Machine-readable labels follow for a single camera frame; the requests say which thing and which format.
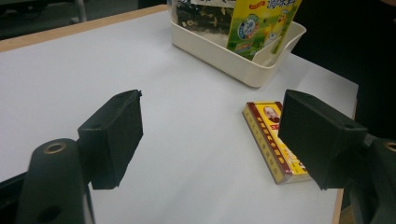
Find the wooden table edge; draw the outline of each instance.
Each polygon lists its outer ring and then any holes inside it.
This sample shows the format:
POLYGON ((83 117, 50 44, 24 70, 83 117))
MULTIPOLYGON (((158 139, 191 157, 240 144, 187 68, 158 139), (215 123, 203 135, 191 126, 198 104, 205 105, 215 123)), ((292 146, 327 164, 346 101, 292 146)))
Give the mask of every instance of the wooden table edge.
POLYGON ((0 52, 22 48, 25 46, 42 43, 48 40, 61 38, 68 35, 74 35, 89 31, 92 29, 100 28, 110 24, 114 24, 121 21, 128 21, 135 18, 147 16, 157 12, 165 11, 167 5, 158 5, 155 7, 146 7, 126 13, 121 13, 118 15, 105 17, 98 20, 86 21, 82 23, 77 23, 65 27, 60 27, 48 31, 38 32, 30 35, 22 35, 10 39, 5 39, 0 41, 0 52))

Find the black floor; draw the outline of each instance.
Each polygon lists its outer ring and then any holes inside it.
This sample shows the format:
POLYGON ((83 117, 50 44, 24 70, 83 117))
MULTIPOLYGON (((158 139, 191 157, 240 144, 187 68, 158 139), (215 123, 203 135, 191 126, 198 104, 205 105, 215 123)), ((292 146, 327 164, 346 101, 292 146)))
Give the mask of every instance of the black floor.
MULTIPOLYGON (((88 21, 166 4, 166 0, 85 0, 88 21)), ((78 18, 74 0, 33 1, 0 7, 0 40, 73 24, 78 18)))

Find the cardboard box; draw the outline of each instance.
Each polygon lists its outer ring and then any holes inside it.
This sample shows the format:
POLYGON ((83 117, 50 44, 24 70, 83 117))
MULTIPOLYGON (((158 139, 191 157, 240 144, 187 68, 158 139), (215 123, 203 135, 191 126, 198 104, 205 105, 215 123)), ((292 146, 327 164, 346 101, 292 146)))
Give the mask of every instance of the cardboard box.
POLYGON ((304 165, 277 137, 282 104, 248 102, 243 116, 277 184, 311 180, 304 165))

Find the dark background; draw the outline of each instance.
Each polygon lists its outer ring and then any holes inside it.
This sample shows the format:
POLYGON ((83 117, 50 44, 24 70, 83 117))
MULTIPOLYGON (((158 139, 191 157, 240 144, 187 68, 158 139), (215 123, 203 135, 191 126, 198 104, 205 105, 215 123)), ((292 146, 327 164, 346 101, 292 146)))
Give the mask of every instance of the dark background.
POLYGON ((396 139, 396 7, 379 0, 303 0, 294 18, 307 32, 293 53, 359 85, 355 120, 396 139))

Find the plastic tray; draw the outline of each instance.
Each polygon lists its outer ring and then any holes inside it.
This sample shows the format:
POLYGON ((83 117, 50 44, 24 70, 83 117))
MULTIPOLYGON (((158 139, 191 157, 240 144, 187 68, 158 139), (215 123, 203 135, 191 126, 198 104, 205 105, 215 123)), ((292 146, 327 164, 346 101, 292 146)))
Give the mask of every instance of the plastic tray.
POLYGON ((306 32, 302 25, 293 21, 277 54, 271 53, 273 45, 267 46, 258 51, 253 60, 250 61, 218 43, 205 39, 175 24, 173 21, 171 22, 172 42, 175 46, 212 64, 250 87, 257 88, 269 81, 301 36, 306 32))

